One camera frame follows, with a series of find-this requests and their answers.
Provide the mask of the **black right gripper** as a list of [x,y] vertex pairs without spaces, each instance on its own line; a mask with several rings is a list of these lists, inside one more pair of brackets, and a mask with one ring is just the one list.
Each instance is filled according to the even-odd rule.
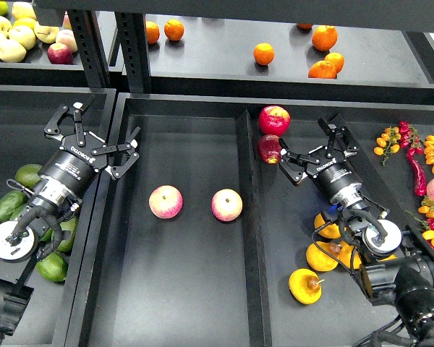
[[278,166],[294,185],[304,179],[312,179],[329,202],[359,202],[362,180],[347,160],[358,153],[357,141],[346,126],[337,127],[318,118],[318,125],[328,137],[326,146],[320,146],[309,154],[292,152],[280,137],[281,159]]

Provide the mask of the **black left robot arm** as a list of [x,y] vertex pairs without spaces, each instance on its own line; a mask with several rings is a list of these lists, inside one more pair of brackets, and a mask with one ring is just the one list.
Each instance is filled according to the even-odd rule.
[[82,117],[94,100],[90,96],[84,103],[57,108],[44,134],[58,141],[59,149],[38,172],[34,187],[16,184],[27,197],[26,206],[16,219],[0,223],[0,261],[27,263],[15,282],[0,279],[0,345],[15,332],[27,308],[33,289],[26,283],[35,266],[69,238],[61,222],[82,207],[82,198],[98,174],[106,171],[112,179],[120,179],[139,158],[138,128],[117,145],[84,128]]

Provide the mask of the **yellow pear under arm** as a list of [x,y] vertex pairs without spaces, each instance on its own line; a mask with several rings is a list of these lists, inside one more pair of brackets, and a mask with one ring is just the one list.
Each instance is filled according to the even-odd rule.
[[336,243],[317,241],[307,248],[306,260],[312,269],[328,272],[338,266],[336,258],[340,251],[341,246]]

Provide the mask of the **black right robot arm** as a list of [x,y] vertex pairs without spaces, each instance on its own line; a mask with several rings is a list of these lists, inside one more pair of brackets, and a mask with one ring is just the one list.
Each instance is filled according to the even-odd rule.
[[[434,346],[434,250],[409,226],[387,219],[389,210],[365,195],[350,162],[359,147],[346,127],[318,119],[326,145],[292,152],[283,140],[278,162],[291,183],[310,179],[330,203],[312,233],[316,250],[344,267],[368,301],[391,305],[398,315],[358,346]],[[337,225],[340,236],[321,245],[316,236]]]

